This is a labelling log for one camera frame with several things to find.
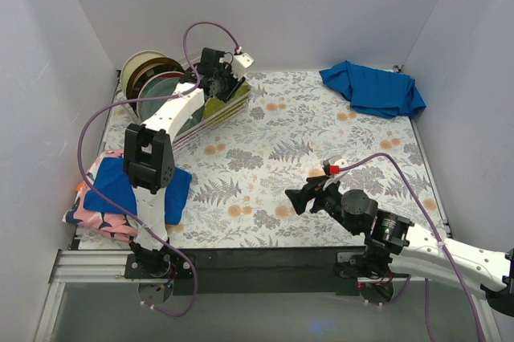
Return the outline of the green polka dot plate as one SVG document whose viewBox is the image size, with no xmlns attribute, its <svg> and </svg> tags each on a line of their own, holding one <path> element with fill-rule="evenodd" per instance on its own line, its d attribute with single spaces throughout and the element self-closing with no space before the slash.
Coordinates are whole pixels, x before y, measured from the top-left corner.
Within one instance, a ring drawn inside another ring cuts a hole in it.
<svg viewBox="0 0 514 342">
<path fill-rule="evenodd" d="M 212 116 L 224 118 L 230 113 L 237 112 L 247 104 L 250 92 L 251 86 L 245 82 L 226 103 L 217 97 L 207 100 L 202 116 L 203 119 L 209 120 Z"/>
</svg>

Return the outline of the pink polka dot plate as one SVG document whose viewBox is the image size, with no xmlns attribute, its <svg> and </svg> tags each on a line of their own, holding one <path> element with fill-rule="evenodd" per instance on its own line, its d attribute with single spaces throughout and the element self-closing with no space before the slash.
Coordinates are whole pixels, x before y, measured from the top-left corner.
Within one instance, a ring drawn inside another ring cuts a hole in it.
<svg viewBox="0 0 514 342">
<path fill-rule="evenodd" d="M 169 96 L 173 94 L 180 79 L 165 79 L 155 85 L 147 83 L 140 91 L 139 98 Z M 137 115 L 141 121 L 145 121 L 156 113 L 165 103 L 165 100 L 152 100 L 137 103 Z"/>
</svg>

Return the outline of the grey-blue plate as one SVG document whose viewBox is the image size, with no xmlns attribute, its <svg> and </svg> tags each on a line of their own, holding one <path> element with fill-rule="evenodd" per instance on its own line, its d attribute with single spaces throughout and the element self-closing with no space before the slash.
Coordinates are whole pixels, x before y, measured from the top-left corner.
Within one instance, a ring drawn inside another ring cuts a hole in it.
<svg viewBox="0 0 514 342">
<path fill-rule="evenodd" d="M 156 77 L 155 79 L 149 80 L 143 86 L 139 97 L 148 99 L 158 96 L 168 96 L 174 93 L 178 83 L 178 77 Z M 137 115 L 140 117 L 140 120 L 144 121 L 150 118 L 153 114 L 155 114 L 158 111 L 158 109 L 164 104 L 164 102 L 164 100 L 139 102 L 137 104 Z M 192 115 L 190 115 L 188 120 L 182 125 L 181 131 L 191 129 L 193 126 L 198 124 L 203 118 L 204 109 L 205 107 L 201 106 Z"/>
</svg>

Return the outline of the red blue floral plate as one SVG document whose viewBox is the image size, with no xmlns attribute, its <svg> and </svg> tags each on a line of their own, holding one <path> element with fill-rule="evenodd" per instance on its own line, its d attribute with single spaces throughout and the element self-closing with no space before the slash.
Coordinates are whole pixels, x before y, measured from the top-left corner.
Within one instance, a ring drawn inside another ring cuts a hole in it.
<svg viewBox="0 0 514 342">
<path fill-rule="evenodd" d="M 183 75 L 184 75 L 184 72 L 181 72 L 181 71 L 163 71 L 161 73 L 155 72 L 153 74 L 150 74 L 147 71 L 134 83 L 133 89 L 141 90 L 147 83 L 155 85 L 165 79 L 174 79 L 174 78 L 180 79 Z"/>
</svg>

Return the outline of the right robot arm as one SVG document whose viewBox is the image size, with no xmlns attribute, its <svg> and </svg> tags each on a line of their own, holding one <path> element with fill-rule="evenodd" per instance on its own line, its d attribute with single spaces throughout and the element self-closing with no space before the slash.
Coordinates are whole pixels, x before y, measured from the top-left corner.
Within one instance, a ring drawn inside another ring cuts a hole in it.
<svg viewBox="0 0 514 342">
<path fill-rule="evenodd" d="M 357 269 L 367 276 L 415 275 L 454 287 L 465 283 L 494 310 L 513 314 L 513 253 L 480 249 L 452 238 L 438 240 L 427 228 L 379 208 L 361 189 L 340 193 L 329 177 L 310 177 L 285 192 L 295 212 L 326 212 L 352 235 L 364 238 Z"/>
</svg>

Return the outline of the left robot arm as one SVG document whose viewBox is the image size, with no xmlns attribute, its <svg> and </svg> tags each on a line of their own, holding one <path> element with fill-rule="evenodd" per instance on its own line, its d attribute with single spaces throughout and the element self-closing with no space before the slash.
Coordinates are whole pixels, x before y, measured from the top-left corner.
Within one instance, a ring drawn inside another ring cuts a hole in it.
<svg viewBox="0 0 514 342">
<path fill-rule="evenodd" d="M 168 241 L 165 189 L 175 173 L 172 140 L 208 99 L 228 102 L 254 63 L 240 48 L 229 62 L 225 55 L 203 49 L 200 62 L 179 79 L 163 105 L 141 124 L 130 124 L 125 130 L 124 172 L 135 195 L 138 224 L 130 248 L 137 265 L 155 278 L 167 276 L 173 265 L 164 245 Z"/>
</svg>

